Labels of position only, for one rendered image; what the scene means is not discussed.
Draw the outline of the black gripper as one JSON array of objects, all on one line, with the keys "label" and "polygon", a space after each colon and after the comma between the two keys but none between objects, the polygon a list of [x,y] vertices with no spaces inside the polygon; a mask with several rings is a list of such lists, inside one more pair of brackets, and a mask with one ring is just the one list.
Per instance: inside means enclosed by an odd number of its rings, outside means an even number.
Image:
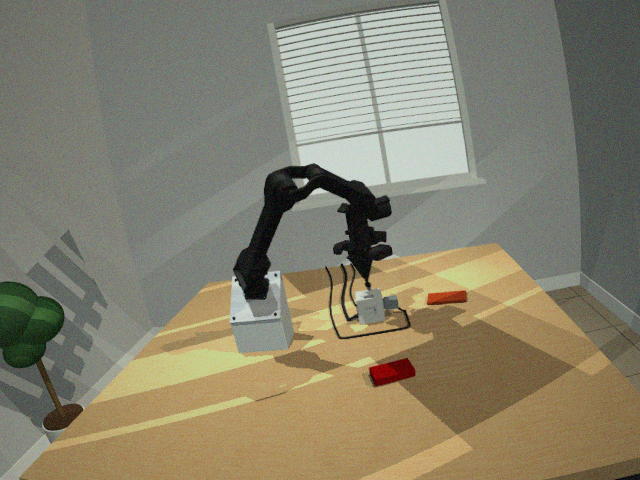
[{"label": "black gripper", "polygon": [[345,231],[349,235],[350,240],[345,240],[334,245],[333,252],[341,255],[342,251],[347,251],[347,259],[358,270],[363,279],[369,279],[373,260],[380,261],[387,258],[392,253],[392,247],[389,245],[379,244],[371,247],[374,241],[371,241],[370,231],[372,227],[368,224],[362,227],[349,228]]}]

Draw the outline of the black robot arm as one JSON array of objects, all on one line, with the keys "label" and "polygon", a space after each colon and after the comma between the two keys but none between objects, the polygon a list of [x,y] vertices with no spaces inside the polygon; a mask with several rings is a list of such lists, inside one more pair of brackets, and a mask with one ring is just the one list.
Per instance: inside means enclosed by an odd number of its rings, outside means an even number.
[{"label": "black robot arm", "polygon": [[[306,178],[309,182],[300,188],[292,181]],[[315,163],[288,166],[270,173],[264,187],[265,205],[251,242],[248,248],[240,252],[233,268],[246,300],[267,298],[270,283],[265,276],[268,275],[271,263],[266,253],[282,214],[319,187],[351,203],[342,203],[337,210],[346,214],[349,228],[365,226],[368,219],[375,221],[392,213],[387,196],[375,199],[362,182],[347,181]]]}]

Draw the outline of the red rectangular block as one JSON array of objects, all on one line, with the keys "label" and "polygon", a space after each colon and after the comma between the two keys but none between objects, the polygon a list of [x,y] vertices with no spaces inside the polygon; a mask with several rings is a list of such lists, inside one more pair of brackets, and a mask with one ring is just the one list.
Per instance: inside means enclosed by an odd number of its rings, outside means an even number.
[{"label": "red rectangular block", "polygon": [[415,369],[408,358],[369,368],[375,387],[415,376]]}]

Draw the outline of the reddish-brown flat rectangular slab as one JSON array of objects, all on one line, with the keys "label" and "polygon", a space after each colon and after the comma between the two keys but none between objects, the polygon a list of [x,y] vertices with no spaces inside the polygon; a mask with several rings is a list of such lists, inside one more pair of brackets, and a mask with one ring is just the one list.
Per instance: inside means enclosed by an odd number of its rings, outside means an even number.
[{"label": "reddish-brown flat rectangular slab", "polygon": [[464,291],[447,291],[445,293],[429,293],[427,305],[451,304],[466,302],[467,295]]}]

